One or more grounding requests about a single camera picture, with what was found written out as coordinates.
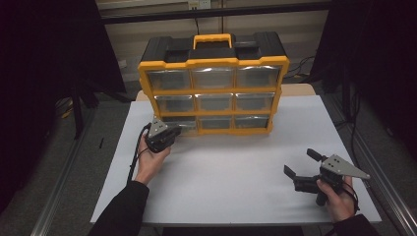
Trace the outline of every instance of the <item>black sleeve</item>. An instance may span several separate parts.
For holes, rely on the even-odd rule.
[[[105,208],[89,235],[137,236],[149,188],[139,182],[130,182]]]
[[[363,214],[335,223],[334,231],[338,236],[379,236],[380,234],[371,225]]]

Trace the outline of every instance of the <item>person's right hand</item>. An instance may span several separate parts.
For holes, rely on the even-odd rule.
[[[351,176],[344,176],[344,182],[353,187]],[[355,215],[353,200],[345,192],[338,195],[329,184],[321,180],[317,181],[317,185],[319,186],[319,189],[328,196],[326,207],[331,222],[336,223]],[[343,188],[349,193],[352,193],[352,190],[346,185],[343,185]]]

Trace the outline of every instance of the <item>wrist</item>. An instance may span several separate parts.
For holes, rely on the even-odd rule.
[[[144,173],[138,173],[138,175],[135,178],[135,181],[143,183],[144,185],[147,186],[150,179],[151,179],[151,176],[144,174]]]

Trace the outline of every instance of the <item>wall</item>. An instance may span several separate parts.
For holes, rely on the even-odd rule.
[[[211,0],[212,8],[249,7],[289,3],[319,2],[317,0]],[[146,14],[156,12],[185,11],[188,2],[184,0],[96,0],[101,16]],[[198,19],[200,34],[230,32],[252,34],[255,31],[273,30],[279,34],[285,51],[295,68],[306,57],[316,54],[326,22],[328,11],[281,13],[252,16]],[[119,60],[140,57],[151,37],[189,37],[197,34],[193,19],[146,23],[129,23],[106,26],[114,52]],[[303,73],[311,69],[312,61],[303,67]]]

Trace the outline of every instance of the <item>person's left hand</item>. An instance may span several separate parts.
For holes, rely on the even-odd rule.
[[[167,147],[159,153],[153,153],[147,148],[148,146],[145,142],[145,135],[142,135],[138,150],[138,153],[141,153],[142,151],[142,154],[139,156],[139,170],[135,181],[141,182],[145,185],[147,185],[156,175],[162,166],[163,160],[171,152],[171,147]]]

